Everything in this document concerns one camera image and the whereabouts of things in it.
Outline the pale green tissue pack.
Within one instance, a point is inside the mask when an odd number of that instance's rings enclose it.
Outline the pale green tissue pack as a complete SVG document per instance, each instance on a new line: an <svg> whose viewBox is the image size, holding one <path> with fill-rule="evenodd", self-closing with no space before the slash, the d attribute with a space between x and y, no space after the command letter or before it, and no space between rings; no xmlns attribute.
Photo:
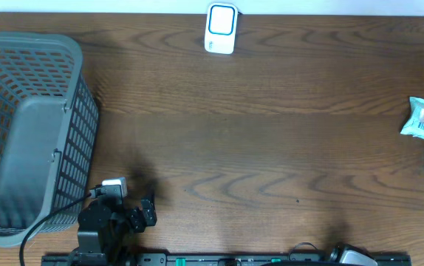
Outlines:
<svg viewBox="0 0 424 266"><path fill-rule="evenodd" d="M424 140L424 99L410 97L409 103L411 114L400 133Z"/></svg>

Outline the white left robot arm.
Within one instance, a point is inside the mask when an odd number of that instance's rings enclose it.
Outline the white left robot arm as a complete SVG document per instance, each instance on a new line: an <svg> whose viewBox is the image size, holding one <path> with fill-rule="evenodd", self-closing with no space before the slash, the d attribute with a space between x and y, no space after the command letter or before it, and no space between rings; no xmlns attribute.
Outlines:
<svg viewBox="0 0 424 266"><path fill-rule="evenodd" d="M94 201L78 215L78 248L71 265L135 265L126 238L142 233L157 223L154 192L149 191L141 206L126 208L120 186L92 189Z"/></svg>

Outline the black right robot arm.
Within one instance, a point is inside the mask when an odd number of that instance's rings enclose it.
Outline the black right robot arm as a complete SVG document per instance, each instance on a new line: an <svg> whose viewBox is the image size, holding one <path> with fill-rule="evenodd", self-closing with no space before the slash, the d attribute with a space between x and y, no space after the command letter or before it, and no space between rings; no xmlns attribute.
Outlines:
<svg viewBox="0 0 424 266"><path fill-rule="evenodd" d="M366 251L344 243L338 243L326 260L348 265L378 266L377 261Z"/></svg>

